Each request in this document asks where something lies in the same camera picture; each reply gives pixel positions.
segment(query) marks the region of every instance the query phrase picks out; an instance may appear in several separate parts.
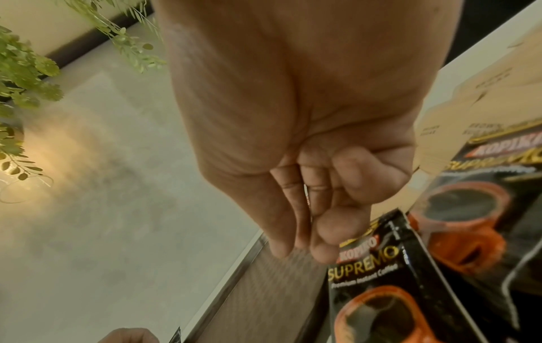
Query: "skin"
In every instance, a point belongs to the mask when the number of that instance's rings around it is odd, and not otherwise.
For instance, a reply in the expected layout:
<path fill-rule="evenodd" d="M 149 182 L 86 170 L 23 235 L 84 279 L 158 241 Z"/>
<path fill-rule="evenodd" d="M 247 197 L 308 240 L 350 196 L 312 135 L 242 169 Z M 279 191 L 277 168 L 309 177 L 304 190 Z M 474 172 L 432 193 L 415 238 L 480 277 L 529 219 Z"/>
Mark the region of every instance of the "skin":
<path fill-rule="evenodd" d="M 160 343 L 148 329 L 116 329 L 98 343 Z"/>
<path fill-rule="evenodd" d="M 199 169 L 275 256 L 295 244 L 334 262 L 408 182 L 412 125 L 461 5 L 154 0 Z"/>

